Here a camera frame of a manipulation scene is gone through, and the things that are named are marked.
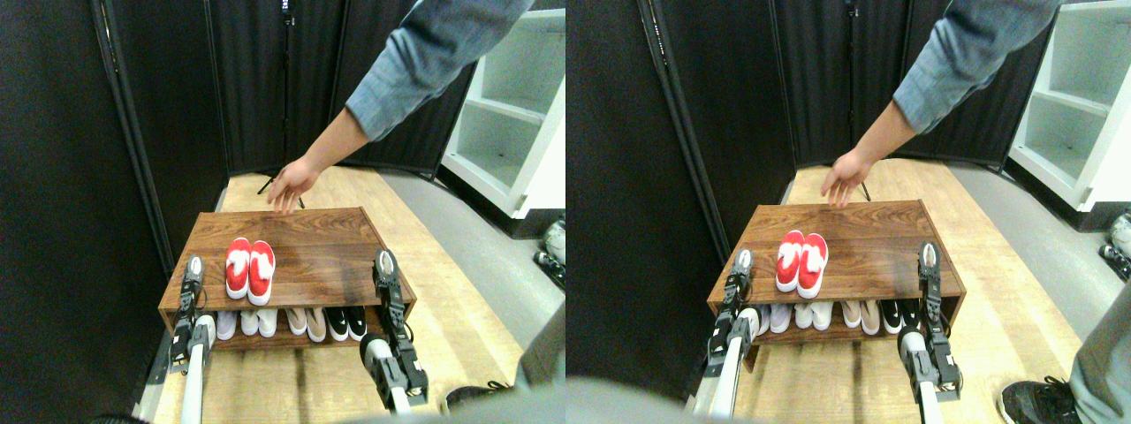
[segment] human hand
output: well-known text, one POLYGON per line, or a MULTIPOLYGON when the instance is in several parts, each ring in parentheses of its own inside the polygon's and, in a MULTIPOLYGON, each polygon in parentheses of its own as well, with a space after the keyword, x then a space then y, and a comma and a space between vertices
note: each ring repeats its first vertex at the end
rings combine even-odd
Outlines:
POLYGON ((828 194, 829 206, 847 206, 852 192, 867 178, 867 171, 872 168, 873 163, 863 158, 856 149, 840 156, 832 164, 832 168, 824 178, 824 184, 821 185, 821 196, 828 194))
POLYGON ((300 157, 279 171, 271 183, 271 191, 267 193, 267 204, 274 204, 277 213, 290 214, 299 197, 314 187, 321 173, 305 157, 300 157))

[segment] red shoe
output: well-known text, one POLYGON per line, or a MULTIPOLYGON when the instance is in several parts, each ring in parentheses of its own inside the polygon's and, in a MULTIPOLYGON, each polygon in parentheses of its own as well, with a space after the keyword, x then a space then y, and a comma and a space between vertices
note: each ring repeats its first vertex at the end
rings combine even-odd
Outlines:
POLYGON ((227 260, 224 268, 227 268, 227 296, 242 298, 248 294, 248 258, 251 256, 251 243, 248 239, 239 237, 232 241, 227 248, 227 260))
POLYGON ((824 243, 824 237, 813 233, 805 236, 803 250, 801 263, 804 266, 797 272, 797 294, 805 298, 813 298, 821 291, 824 265, 829 262, 829 245, 824 243))
POLYGON ((778 289, 789 292, 797 287, 797 269, 801 268, 801 248, 805 235, 800 231, 791 231, 782 239, 778 248, 778 289))
POLYGON ((275 251, 270 244, 260 240, 251 245, 250 268, 248 300, 256 306, 266 305, 271 298, 271 280, 275 279, 275 251))

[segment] white shoe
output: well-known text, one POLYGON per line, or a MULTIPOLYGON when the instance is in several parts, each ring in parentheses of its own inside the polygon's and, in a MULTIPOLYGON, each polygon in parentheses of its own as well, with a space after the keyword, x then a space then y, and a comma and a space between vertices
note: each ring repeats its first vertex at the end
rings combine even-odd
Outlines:
POLYGON ((259 317, 259 335, 264 337, 275 336, 275 328, 279 323, 279 310, 261 309, 256 311, 256 315, 259 317))
POLYGON ((789 328, 789 315, 793 313, 793 305, 788 303, 775 303, 770 305, 770 331, 783 332, 789 328))
POLYGON ((256 315, 256 310, 248 309, 240 311, 240 329, 243 330, 244 336, 252 336, 259 332, 259 317, 256 315))
POLYGON ((291 326, 291 332, 295 336, 307 332, 307 312, 302 308, 286 310, 286 322, 291 326))
POLYGON ((216 338, 227 340, 235 335, 235 311, 216 312, 216 338))
POLYGON ((813 325, 813 309, 810 303, 797 303, 793 305, 794 322, 797 328, 809 328, 813 325))
POLYGON ((813 302, 809 309, 813 311, 813 328, 819 331, 828 330, 832 322, 832 302, 813 302))

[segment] light wooden floor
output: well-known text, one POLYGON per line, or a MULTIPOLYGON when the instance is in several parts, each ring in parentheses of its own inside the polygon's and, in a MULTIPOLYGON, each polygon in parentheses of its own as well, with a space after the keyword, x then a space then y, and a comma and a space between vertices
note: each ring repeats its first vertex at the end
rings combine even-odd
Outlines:
MULTIPOLYGON (((267 176, 228 182, 223 210, 270 210, 256 191, 267 176)), ((456 263, 407 206, 372 170, 331 167, 303 196, 308 208, 363 206, 420 297, 413 326, 435 413, 451 389, 511 382, 521 349, 456 263)), ((334 422, 385 413, 356 347, 307 351, 216 352, 206 371, 205 422, 334 422)), ((180 421, 184 379, 170 375, 156 422, 180 421)))
MULTIPOLYGON (((788 204, 824 202, 828 167, 797 172, 788 204)), ((950 423, 1001 422, 994 399, 1007 384, 1067 379, 1080 339, 1009 243, 941 163, 889 159, 867 178, 872 200, 923 199, 967 295, 951 347, 962 399, 941 404, 950 423)), ((857 189, 853 201, 865 201, 857 189)), ((918 422, 896 343, 763 346, 740 379, 735 414, 774 423, 918 422)))

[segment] denim shirt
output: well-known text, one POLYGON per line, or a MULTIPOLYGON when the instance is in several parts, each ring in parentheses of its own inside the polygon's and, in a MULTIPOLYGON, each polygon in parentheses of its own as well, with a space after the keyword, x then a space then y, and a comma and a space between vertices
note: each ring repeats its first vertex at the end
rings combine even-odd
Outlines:
POLYGON ((422 0, 346 101, 365 136, 387 136, 421 104, 443 94, 460 69, 490 51, 534 0, 422 0))
POLYGON ((975 90, 985 88, 1005 55, 1028 44, 1061 1, 953 0, 892 96, 916 133, 934 129, 975 90))

